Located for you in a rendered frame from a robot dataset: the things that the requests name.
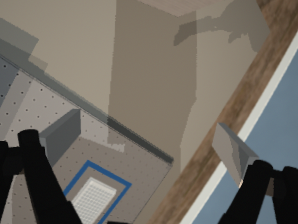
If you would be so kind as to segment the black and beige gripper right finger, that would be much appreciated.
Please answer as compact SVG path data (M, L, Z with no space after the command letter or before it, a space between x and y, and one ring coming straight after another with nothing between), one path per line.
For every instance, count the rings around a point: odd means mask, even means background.
M273 169L225 123L217 122L212 147L239 188L218 224L256 224L265 194L272 197L277 224L298 224L297 168Z

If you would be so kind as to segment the blue tape outline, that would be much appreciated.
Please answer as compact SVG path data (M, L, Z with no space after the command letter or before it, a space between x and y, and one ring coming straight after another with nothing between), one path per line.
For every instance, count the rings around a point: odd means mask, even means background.
M98 166L97 164L87 160L86 163L82 166L82 168L79 170L79 172L75 175L75 177L72 179L72 181L68 184L68 186L65 188L63 193L65 196L68 194L68 192L72 189L72 187L75 185L75 183L78 181L78 179L82 176L82 174L85 172L85 170L91 167L102 174L124 184L126 187L124 190L121 192L121 194L118 196L118 198L114 201L114 203L111 205L111 207L108 209L108 211L104 214L104 216L101 218L101 220L98 222L98 224L102 224L104 220L108 217L108 215L111 213L111 211L114 209L114 207L118 204L118 202L121 200L121 198L124 196L124 194L127 192L127 190L131 187L131 183L118 177L117 175L107 171L106 169Z

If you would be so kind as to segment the white well plate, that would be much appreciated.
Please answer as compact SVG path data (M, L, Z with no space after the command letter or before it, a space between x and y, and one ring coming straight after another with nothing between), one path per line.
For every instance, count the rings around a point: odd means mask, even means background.
M71 201L82 223L93 224L115 196L116 191L116 189L90 177Z

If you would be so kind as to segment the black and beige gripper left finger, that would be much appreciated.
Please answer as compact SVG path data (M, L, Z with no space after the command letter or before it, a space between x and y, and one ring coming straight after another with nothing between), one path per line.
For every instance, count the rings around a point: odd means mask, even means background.
M40 133L20 131L19 147L0 141L0 222L14 175L24 174L37 224L83 224L52 170L80 134L80 109L72 109Z

